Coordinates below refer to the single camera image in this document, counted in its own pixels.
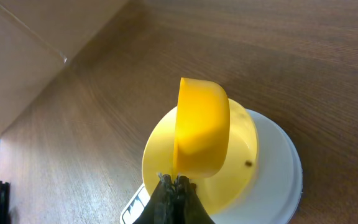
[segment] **white object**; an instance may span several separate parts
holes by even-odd
[[[247,111],[259,137],[257,179],[245,200],[211,218],[217,224],[288,223],[301,198],[302,167],[298,153],[282,128],[258,112]],[[132,224],[141,213],[139,201],[144,203],[149,198],[142,184],[122,211],[121,224]]]

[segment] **wood grain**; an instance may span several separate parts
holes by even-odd
[[[291,223],[358,223],[358,1],[345,0],[131,1],[4,133],[13,223],[117,223],[180,77],[219,83],[292,138]]]

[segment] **yellow curved object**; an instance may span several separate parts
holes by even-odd
[[[182,78],[178,97],[173,176],[211,177],[226,158],[230,111],[226,92],[214,82]]]
[[[255,124],[247,111],[230,99],[229,110],[229,144],[223,166],[212,177],[190,180],[197,184],[197,196],[209,215],[243,200],[257,176],[258,137]],[[149,195],[159,182],[158,172],[172,173],[176,120],[177,108],[174,108],[160,120],[147,141],[142,176]]]

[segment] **yellow bowl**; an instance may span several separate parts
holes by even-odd
[[[248,112],[229,99],[230,133],[226,160],[212,177],[193,179],[197,196],[209,215],[243,200],[252,188],[258,168],[258,135]],[[172,174],[177,108],[169,111],[156,125],[147,141],[142,161],[143,181],[152,195],[160,181],[157,173]]]

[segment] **wall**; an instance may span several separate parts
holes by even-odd
[[[0,1],[0,135],[125,2]]]

